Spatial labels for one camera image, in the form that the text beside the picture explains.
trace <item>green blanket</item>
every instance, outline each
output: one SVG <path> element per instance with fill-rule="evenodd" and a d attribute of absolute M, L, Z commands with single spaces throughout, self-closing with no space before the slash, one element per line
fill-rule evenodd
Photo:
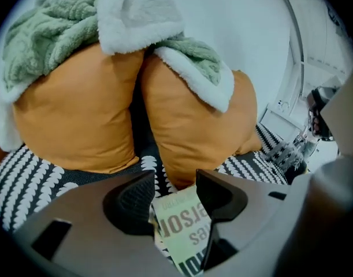
<path fill-rule="evenodd" d="M 212 84 L 218 85 L 220 82 L 221 59 L 206 43 L 180 34 L 157 43 L 157 47 L 169 47 L 181 52 Z"/>
<path fill-rule="evenodd" d="M 40 0 L 8 30 L 3 59 L 7 91 L 48 75 L 81 46 L 98 41 L 95 0 Z"/>

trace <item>textured green fabric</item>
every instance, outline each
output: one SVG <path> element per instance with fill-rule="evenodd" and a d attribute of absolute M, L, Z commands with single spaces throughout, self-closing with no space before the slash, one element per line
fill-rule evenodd
<path fill-rule="evenodd" d="M 206 43 L 184 35 L 159 42 L 156 47 L 169 47 L 184 54 L 211 83 L 220 82 L 221 59 Z"/>
<path fill-rule="evenodd" d="M 3 52 L 7 91 L 48 75 L 75 50 L 98 41 L 95 0 L 42 0 L 8 30 Z"/>

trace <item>fleece blanket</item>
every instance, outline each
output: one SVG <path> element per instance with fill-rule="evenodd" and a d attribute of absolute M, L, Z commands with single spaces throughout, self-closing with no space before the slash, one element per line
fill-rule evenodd
<path fill-rule="evenodd" d="M 98 40 L 109 55 L 158 43 L 157 56 L 203 101 L 226 112 L 234 90 L 231 70 L 211 47 L 185 38 L 183 32 L 173 0 L 38 0 L 6 36 L 5 74 L 0 79 L 1 148 L 14 151 L 23 143 L 11 104 L 78 48 Z"/>

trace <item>patterned sofa cover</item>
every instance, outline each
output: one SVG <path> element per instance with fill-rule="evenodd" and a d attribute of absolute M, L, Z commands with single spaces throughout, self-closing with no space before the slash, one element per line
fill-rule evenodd
<path fill-rule="evenodd" d="M 266 155 L 280 138 L 261 124 L 256 131 L 262 140 L 262 151 L 230 156 L 215 171 L 272 184 L 287 184 L 281 169 Z M 162 166 L 155 142 L 148 143 L 140 152 L 137 164 L 115 174 L 89 173 L 66 170 L 40 159 L 26 146 L 9 153 L 0 163 L 0 224 L 9 232 L 20 227 L 27 217 L 48 205 L 69 189 L 102 179 L 141 170 L 155 171 L 156 197 L 176 192 Z"/>

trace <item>white wall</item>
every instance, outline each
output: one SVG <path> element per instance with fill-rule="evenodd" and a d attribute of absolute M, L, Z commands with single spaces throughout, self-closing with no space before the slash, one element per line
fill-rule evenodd
<path fill-rule="evenodd" d="M 260 116 L 274 101 L 287 62 L 291 18 L 283 0 L 175 1 L 185 19 L 185 34 L 205 41 L 231 69 L 249 75 Z M 20 3 L 13 17 L 33 4 L 33 0 Z M 0 76 L 5 31 L 0 36 Z"/>

